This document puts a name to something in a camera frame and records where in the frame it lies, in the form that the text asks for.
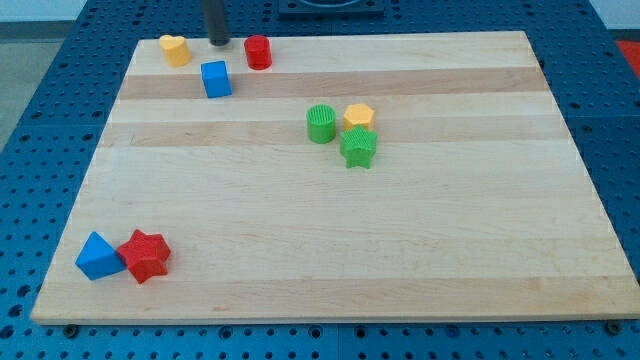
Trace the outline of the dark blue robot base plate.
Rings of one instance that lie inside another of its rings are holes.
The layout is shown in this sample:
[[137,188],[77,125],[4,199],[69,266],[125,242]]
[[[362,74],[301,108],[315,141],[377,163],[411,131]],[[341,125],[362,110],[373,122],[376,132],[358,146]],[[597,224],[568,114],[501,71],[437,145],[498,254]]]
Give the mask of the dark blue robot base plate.
[[277,0],[280,18],[383,15],[384,0]]

